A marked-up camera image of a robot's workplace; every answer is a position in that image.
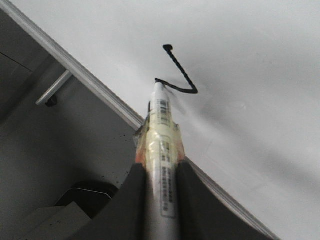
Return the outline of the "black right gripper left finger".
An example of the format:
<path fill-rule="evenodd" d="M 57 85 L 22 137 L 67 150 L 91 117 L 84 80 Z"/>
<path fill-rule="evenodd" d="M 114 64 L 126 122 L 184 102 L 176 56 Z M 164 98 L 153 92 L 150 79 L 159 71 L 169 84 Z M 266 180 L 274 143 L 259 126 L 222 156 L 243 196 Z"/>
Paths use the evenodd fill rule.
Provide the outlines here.
<path fill-rule="evenodd" d="M 141 163 L 135 163 L 110 203 L 77 232 L 77 239 L 141 240 L 143 238 L 145 192 L 145 168 Z"/>

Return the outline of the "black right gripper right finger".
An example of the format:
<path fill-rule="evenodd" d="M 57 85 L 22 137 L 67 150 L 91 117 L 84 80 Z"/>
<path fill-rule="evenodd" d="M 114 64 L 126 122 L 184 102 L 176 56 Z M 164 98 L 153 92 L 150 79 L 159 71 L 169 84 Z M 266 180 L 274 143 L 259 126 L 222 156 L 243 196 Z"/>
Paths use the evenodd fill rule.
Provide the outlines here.
<path fill-rule="evenodd" d="M 176 169 L 180 231 L 183 240 L 268 240 L 229 210 L 187 161 Z"/>

